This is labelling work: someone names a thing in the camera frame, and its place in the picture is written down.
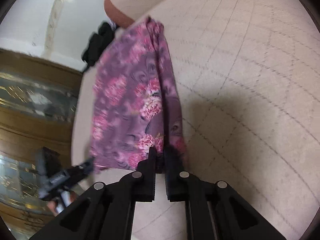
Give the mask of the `left hand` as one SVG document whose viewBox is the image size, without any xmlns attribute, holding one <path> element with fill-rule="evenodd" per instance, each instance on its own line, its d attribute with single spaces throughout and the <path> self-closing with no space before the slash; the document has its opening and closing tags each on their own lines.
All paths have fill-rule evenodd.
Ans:
<svg viewBox="0 0 320 240">
<path fill-rule="evenodd" d="M 62 191 L 61 198 L 55 198 L 49 201 L 47 203 L 47 207 L 53 213 L 54 216 L 57 216 L 65 209 L 65 206 L 63 204 L 69 206 L 72 202 L 76 200 L 77 196 L 78 195 L 74 191 Z"/>
</svg>

